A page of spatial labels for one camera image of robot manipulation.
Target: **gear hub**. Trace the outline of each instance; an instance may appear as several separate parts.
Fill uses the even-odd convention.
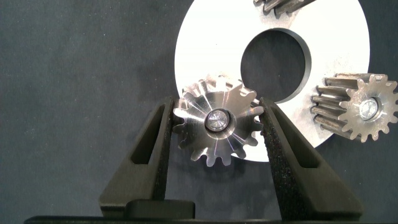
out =
[[[387,75],[344,73],[325,83],[318,86],[321,95],[312,98],[318,105],[311,109],[324,129],[366,142],[369,135],[377,140],[379,131],[387,134],[388,123],[398,122],[397,82],[388,81]]]
[[[193,151],[193,161],[205,155],[207,166],[213,166],[217,157],[230,165],[234,153],[245,158],[243,146],[256,146],[252,133],[262,130],[254,118],[264,109],[251,106],[255,98],[256,92],[243,87],[242,81],[224,76],[207,76],[184,88],[174,108],[174,115],[183,120],[173,128],[183,139],[179,148]]]

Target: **circular hole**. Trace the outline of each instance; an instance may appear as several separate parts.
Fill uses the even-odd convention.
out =
[[[286,101],[307,82],[311,67],[310,52],[297,34],[286,29],[267,30],[246,47],[241,74],[246,87],[257,98]]]

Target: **metal gear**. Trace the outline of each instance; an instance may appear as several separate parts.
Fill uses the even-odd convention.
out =
[[[262,130],[262,124],[254,118],[262,114],[264,108],[251,106],[256,95],[255,91],[243,87],[242,81],[222,75],[207,76],[184,88],[183,98],[174,108],[174,115],[183,120],[173,128],[183,139],[178,147],[193,151],[193,161],[206,155],[209,167],[217,157],[226,166],[230,165],[233,153],[245,158],[243,146],[256,146],[258,142],[252,133]]]
[[[371,135],[379,138],[379,131],[389,132],[388,123],[398,122],[397,82],[387,75],[342,73],[325,78],[326,86],[318,86],[320,96],[311,111],[321,127],[351,140],[366,142]]]
[[[264,1],[264,12],[275,9],[276,15],[282,15],[285,12],[292,13],[315,0],[254,0],[255,3]]]

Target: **washer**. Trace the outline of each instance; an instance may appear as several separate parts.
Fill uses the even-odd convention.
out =
[[[263,5],[252,0],[195,0],[177,39],[175,81],[182,89],[222,73],[241,79],[241,60],[246,47],[260,33],[280,30],[294,37],[305,56],[305,73],[299,87],[278,106],[292,120],[312,146],[327,140],[332,132],[322,130],[311,114],[311,97],[325,77],[336,73],[366,73],[369,66],[369,33],[357,0],[317,0],[292,14],[276,18],[264,14]],[[245,146],[250,161],[267,162],[263,137],[259,144]]]

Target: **gray fabric background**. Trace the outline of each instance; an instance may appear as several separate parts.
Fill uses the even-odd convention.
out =
[[[148,112],[178,96],[174,49],[191,2],[0,1],[0,223],[101,215],[98,197]],[[398,80],[398,2],[360,3],[369,71]],[[269,32],[248,47],[242,72],[248,87],[280,100],[299,84],[303,55]],[[364,222],[398,222],[390,127],[378,142],[333,136],[318,147],[364,203]],[[197,218],[280,218],[268,164],[207,168],[172,143],[167,198],[193,200]]]

